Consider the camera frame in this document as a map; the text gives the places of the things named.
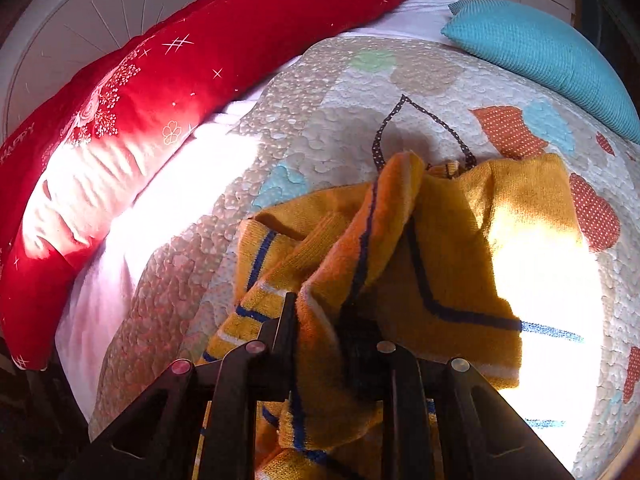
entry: white flower print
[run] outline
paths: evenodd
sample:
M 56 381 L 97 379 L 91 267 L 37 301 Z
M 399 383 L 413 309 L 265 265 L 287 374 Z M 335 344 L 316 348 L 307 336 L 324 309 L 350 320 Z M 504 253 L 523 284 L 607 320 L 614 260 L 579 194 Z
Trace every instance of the white flower print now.
M 84 102 L 84 106 L 76 114 L 74 123 L 72 124 L 72 128 L 82 128 L 83 126 L 94 120 L 95 113 L 98 111 L 100 92 L 102 92 L 102 87 L 108 83 L 109 79 L 111 79 L 114 72 L 116 72 L 119 67 L 120 66 L 118 65 L 111 71 L 107 72 L 107 75 L 105 75 L 102 80 L 96 85 L 94 90 L 91 92 L 91 95 L 89 95 L 89 98 Z
M 178 137 L 182 133 L 182 128 L 175 121 L 169 121 L 169 124 L 162 129 L 164 143 L 169 146 L 174 142 L 178 142 Z

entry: white stripe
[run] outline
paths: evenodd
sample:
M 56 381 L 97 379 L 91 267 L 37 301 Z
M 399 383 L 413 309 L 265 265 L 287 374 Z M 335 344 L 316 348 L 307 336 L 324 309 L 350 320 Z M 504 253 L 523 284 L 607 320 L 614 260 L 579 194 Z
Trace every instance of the white stripe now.
M 229 334 L 222 332 L 222 330 L 216 334 L 222 341 L 226 341 L 227 343 L 231 343 L 232 345 L 240 346 L 246 343 L 243 339 L 238 339 L 237 337 L 233 337 Z
M 326 316 L 324 309 L 311 295 L 311 291 L 309 290 L 309 283 L 311 282 L 311 279 L 309 279 L 302 285 L 302 288 L 300 289 L 300 296 L 302 297 L 303 301 L 308 304 L 309 308 L 316 316 L 316 319 L 320 322 L 320 326 L 324 329 L 324 332 L 329 338 L 329 341 L 334 345 L 334 347 L 340 348 L 340 343 L 338 343 L 338 335 L 335 333 L 334 326 Z
M 449 361 L 449 359 L 445 357 L 430 355 L 423 352 L 414 352 L 414 355 L 417 358 L 426 359 L 427 361 L 435 361 L 437 363 L 446 364 Z M 475 362 L 471 362 L 471 364 L 484 376 L 496 377 L 499 379 L 517 379 L 519 377 L 519 370 L 517 368 Z
M 288 290 L 273 288 L 271 285 L 268 285 L 263 280 L 260 280 L 258 283 L 256 283 L 256 285 L 258 286 L 258 288 L 260 288 L 260 290 L 263 290 L 264 292 L 268 292 L 269 294 L 275 294 L 276 296 L 280 296 L 281 298 L 284 298 L 288 292 Z

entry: red pillow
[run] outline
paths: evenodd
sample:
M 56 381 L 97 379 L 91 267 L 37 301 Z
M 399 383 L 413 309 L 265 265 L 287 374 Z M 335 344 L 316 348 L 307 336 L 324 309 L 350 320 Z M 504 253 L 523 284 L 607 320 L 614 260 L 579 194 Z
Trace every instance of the red pillow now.
M 46 366 L 77 273 L 193 127 L 312 44 L 400 2 L 199 0 L 34 111 L 0 152 L 0 208 L 12 215 L 0 222 L 0 319 L 16 364 Z

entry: blue pillow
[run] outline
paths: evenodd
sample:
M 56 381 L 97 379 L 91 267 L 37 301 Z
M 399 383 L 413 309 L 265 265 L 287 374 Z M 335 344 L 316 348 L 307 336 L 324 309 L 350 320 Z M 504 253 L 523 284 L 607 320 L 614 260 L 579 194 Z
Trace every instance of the blue pillow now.
M 442 34 L 457 46 L 563 95 L 640 144 L 640 120 L 618 74 L 567 23 L 506 0 L 460 0 Z

